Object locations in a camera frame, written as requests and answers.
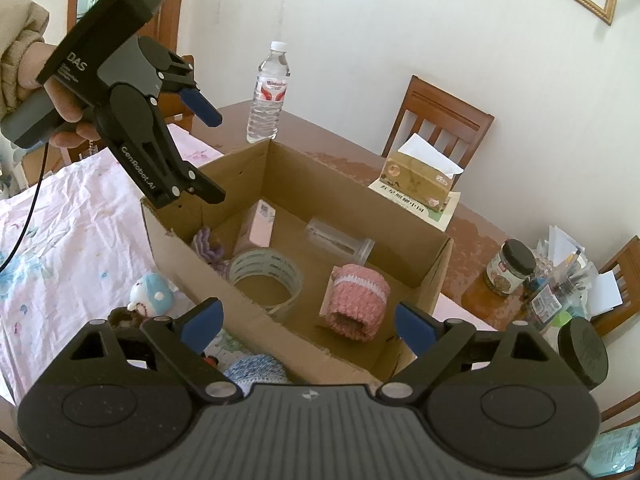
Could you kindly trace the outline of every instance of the beige sleeve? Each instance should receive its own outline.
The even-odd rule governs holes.
[[[18,65],[34,41],[43,41],[49,13],[29,0],[0,0],[0,119],[18,105]]]

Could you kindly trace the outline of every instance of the white stripe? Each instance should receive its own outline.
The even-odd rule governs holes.
[[[375,283],[370,282],[369,280],[365,280],[360,276],[354,276],[353,274],[347,274],[346,276],[341,276],[337,280],[334,281],[334,286],[338,286],[341,283],[355,283],[356,285],[363,286],[367,290],[373,292],[377,297],[379,297],[382,301],[386,303],[386,295],[382,292],[382,289],[377,286]]]

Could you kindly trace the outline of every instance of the silver bolt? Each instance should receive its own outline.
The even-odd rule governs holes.
[[[225,399],[231,397],[236,393],[238,389],[233,383],[227,383],[226,381],[218,381],[211,383],[204,391],[209,397],[215,397],[216,399]]]
[[[404,383],[387,383],[381,388],[382,393],[389,399],[406,399],[414,392],[414,389]]]

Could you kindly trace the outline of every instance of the wooden door frame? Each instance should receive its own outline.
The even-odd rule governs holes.
[[[182,0],[164,0],[160,7],[160,19],[158,23],[157,37],[158,43],[169,50],[175,49],[178,45],[178,25],[180,22],[180,6]],[[70,31],[76,24],[78,12],[78,0],[68,0],[66,5],[66,31]]]

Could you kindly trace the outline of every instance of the roll of tape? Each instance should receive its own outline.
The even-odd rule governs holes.
[[[229,265],[228,279],[232,285],[249,276],[271,276],[291,295],[284,303],[263,306],[276,321],[284,320],[302,290],[303,276],[298,266],[273,249],[254,249],[238,254]]]

